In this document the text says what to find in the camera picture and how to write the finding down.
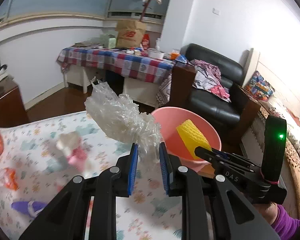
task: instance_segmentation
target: paper bag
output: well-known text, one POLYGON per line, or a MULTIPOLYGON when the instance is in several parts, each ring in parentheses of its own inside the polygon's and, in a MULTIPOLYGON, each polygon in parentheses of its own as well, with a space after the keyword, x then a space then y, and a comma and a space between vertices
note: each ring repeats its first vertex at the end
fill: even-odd
POLYGON ((117 48, 139 47, 147 25, 136 20, 118 20, 117 48))

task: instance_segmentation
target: pink bowl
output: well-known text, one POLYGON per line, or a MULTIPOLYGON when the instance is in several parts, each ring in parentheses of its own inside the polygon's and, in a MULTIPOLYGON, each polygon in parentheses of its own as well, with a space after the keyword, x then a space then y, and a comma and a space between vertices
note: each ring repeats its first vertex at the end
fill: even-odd
POLYGON ((200 171, 209 162, 194 160, 177 132, 177 126, 190 119, 206 137, 210 146, 221 151, 221 140, 216 130, 201 116, 179 107, 162 107, 151 113, 161 125, 161 134, 169 153, 180 158, 182 165, 200 171))

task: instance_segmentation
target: bed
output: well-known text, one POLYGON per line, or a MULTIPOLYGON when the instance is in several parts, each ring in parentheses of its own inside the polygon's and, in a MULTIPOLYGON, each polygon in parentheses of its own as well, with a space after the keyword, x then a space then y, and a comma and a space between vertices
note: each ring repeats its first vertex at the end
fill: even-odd
POLYGON ((252 125, 242 137, 242 143, 248 158, 262 162, 264 150, 265 120, 269 114, 286 119, 287 140, 285 159, 281 176, 288 190, 283 206, 291 217, 300 219, 300 99, 285 83, 271 71, 269 61, 256 49, 251 49, 244 67, 243 87, 249 82, 255 71, 275 89, 268 102, 260 102, 261 109, 252 125))
MULTIPOLYGON (((13 201, 48 203, 62 183, 78 174, 55 147, 61 133, 74 130, 80 134, 93 165, 92 177, 114 166, 119 157, 130 152, 131 144, 107 137, 85 111, 0 128, 5 147, 0 156, 0 169, 15 168, 19 184, 17 191, 0 187, 0 228, 11 240, 17 240, 32 221, 29 216, 11 208, 13 201)), ((181 239, 181 197, 168 198, 162 186, 160 164, 145 172, 138 163, 132 196, 116 199, 117 239, 181 239)), ((91 208, 92 205, 85 239, 88 239, 91 208)), ((7 240, 2 231, 0 240, 7 240)))

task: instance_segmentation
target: white container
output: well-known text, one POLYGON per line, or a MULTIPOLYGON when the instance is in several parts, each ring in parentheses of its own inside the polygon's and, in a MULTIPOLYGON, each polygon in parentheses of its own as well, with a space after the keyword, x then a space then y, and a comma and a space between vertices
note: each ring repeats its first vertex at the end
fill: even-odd
POLYGON ((154 48, 149 48, 148 56, 152 57, 152 58, 163 59, 164 53, 156 51, 156 49, 154 49, 154 48))

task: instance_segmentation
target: wooden nightstand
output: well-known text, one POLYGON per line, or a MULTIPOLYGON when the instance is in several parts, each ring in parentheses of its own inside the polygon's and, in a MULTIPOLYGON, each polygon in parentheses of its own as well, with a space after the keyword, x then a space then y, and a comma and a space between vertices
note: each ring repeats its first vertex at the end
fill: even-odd
POLYGON ((0 81, 0 127, 29 123, 18 85, 12 77, 0 81))

